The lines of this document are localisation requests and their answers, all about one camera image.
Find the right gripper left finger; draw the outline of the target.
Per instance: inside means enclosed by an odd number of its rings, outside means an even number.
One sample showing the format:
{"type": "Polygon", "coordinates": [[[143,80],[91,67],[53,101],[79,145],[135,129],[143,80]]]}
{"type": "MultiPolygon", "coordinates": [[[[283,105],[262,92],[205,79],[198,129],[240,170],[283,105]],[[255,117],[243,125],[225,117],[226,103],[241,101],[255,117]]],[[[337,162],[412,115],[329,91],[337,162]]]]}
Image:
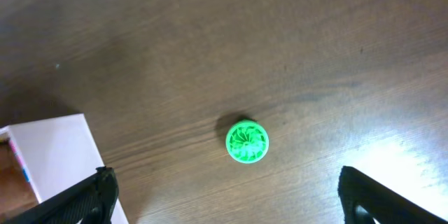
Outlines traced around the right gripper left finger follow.
{"type": "Polygon", "coordinates": [[[111,167],[96,172],[5,224],[111,224],[118,201],[118,182],[111,167]]]}

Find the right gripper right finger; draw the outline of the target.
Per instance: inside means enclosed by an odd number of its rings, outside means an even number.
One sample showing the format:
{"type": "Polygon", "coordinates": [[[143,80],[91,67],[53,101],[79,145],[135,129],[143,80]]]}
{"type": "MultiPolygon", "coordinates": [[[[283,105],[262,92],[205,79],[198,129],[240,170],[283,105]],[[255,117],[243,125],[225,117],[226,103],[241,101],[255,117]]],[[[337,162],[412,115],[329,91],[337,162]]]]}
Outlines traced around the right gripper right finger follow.
{"type": "Polygon", "coordinates": [[[346,224],[447,224],[353,167],[341,169],[338,195],[346,224]]]}

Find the multicoloured puzzle cube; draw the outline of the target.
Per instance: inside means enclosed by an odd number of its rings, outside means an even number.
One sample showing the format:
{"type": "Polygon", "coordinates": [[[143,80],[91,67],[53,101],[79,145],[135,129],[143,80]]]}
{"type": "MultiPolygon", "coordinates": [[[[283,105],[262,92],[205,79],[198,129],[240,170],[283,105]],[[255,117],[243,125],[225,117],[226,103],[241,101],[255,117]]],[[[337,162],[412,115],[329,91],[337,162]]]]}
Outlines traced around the multicoloured puzzle cube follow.
{"type": "Polygon", "coordinates": [[[14,155],[14,158],[15,158],[15,160],[17,162],[19,170],[22,172],[26,182],[29,183],[30,180],[29,180],[29,176],[28,176],[27,171],[26,171],[26,166],[24,165],[21,157],[19,156],[19,153],[18,153],[18,151],[16,149],[16,145],[14,144],[14,142],[12,140],[8,141],[8,145],[10,146],[10,148],[11,148],[11,150],[13,152],[13,155],[14,155]]]}

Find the green round plastic toy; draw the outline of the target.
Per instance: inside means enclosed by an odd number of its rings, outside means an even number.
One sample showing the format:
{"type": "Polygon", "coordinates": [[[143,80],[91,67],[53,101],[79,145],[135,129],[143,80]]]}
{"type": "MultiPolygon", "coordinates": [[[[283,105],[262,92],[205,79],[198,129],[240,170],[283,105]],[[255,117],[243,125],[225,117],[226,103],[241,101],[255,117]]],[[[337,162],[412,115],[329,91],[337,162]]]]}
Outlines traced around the green round plastic toy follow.
{"type": "Polygon", "coordinates": [[[240,120],[228,130],[225,146],[230,157],[243,164],[262,160],[270,140],[264,127],[253,120],[240,120]]]}

